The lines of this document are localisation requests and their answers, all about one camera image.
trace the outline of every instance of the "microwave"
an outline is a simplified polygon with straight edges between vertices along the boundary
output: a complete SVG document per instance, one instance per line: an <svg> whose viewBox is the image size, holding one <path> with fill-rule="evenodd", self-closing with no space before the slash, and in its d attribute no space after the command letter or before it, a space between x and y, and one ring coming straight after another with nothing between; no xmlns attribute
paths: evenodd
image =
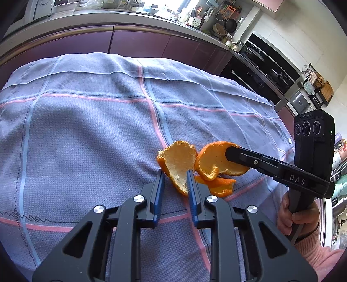
<svg viewBox="0 0 347 282"><path fill-rule="evenodd" d="M23 26L36 21L39 18L49 16L54 5L54 0L28 0L21 12L13 20L5 36L20 29Z"/></svg>

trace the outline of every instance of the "pink sleeve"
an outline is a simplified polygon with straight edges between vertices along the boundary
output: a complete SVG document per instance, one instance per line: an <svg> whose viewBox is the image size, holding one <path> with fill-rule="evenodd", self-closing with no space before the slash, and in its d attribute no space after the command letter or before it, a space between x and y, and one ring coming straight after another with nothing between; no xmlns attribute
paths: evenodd
<svg viewBox="0 0 347 282"><path fill-rule="evenodd" d="M319 241L319 228L295 247L314 268L319 282L333 269L344 252L344 250L332 251L329 247L323 248Z"/></svg>

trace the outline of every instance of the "metal screw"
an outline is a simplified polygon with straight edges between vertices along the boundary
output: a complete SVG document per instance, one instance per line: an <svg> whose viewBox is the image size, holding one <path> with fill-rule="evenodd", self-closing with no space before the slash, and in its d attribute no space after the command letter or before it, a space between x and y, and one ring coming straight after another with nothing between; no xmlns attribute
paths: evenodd
<svg viewBox="0 0 347 282"><path fill-rule="evenodd" d="M95 206L94 207L94 212L97 214L100 214L104 211L104 207L103 206Z"/></svg>
<svg viewBox="0 0 347 282"><path fill-rule="evenodd" d="M143 197L142 195L136 195L134 197L134 201L137 202L137 203L141 203L145 200L145 197Z"/></svg>
<svg viewBox="0 0 347 282"><path fill-rule="evenodd" d="M213 195L209 195L207 197L207 201L209 201L210 203L214 203L214 202L217 202L218 198L216 196L213 196Z"/></svg>
<svg viewBox="0 0 347 282"><path fill-rule="evenodd" d="M255 214L258 211L256 206L248 206L247 211L251 214Z"/></svg>

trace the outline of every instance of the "purple cabinet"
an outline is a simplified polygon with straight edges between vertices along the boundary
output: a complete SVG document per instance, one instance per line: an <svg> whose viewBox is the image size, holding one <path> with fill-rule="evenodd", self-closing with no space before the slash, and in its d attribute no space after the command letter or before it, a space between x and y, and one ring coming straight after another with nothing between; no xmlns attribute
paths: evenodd
<svg viewBox="0 0 347 282"><path fill-rule="evenodd" d="M219 75L232 55L227 50L210 43L171 36L162 57Z"/></svg>
<svg viewBox="0 0 347 282"><path fill-rule="evenodd" d="M0 89L6 84L13 71L30 62L64 54L107 53L111 37L112 31L84 33L56 39L29 49L0 67Z"/></svg>
<svg viewBox="0 0 347 282"><path fill-rule="evenodd" d="M190 65L190 61L198 46L198 41L178 36L170 36L170 40L164 50L162 58L172 59Z"/></svg>
<svg viewBox="0 0 347 282"><path fill-rule="evenodd" d="M212 44L199 43L189 61L189 65L205 70L208 60L211 58L215 46Z"/></svg>
<svg viewBox="0 0 347 282"><path fill-rule="evenodd" d="M141 31L114 31L110 54L132 58L161 58L169 35Z"/></svg>
<svg viewBox="0 0 347 282"><path fill-rule="evenodd" d="M224 67L230 61L231 57L232 57L232 54L228 52L227 50L215 48L204 70L211 74L220 75Z"/></svg>
<svg viewBox="0 0 347 282"><path fill-rule="evenodd" d="M294 115L292 111L285 105L277 114L286 126L291 137L294 138Z"/></svg>

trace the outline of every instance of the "blue gripper pad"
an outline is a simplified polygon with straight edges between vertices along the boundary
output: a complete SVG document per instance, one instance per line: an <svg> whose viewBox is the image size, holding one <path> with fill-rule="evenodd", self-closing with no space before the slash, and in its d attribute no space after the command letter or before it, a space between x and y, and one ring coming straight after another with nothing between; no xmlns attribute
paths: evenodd
<svg viewBox="0 0 347 282"><path fill-rule="evenodd" d="M154 224L157 225L160 213L161 213L161 204L163 202L163 195L164 195L164 172L160 169L158 171L158 175L155 180L154 187L157 187L157 192L155 195L154 205L153 205L153 214L154 214Z"/></svg>
<svg viewBox="0 0 347 282"><path fill-rule="evenodd" d="M194 179L194 173L190 169L187 171L187 189L188 189L188 198L189 198L189 206L191 209L192 220L194 226L197 227L198 224L198 205L200 204L201 208L201 200L197 191L196 182Z"/></svg>

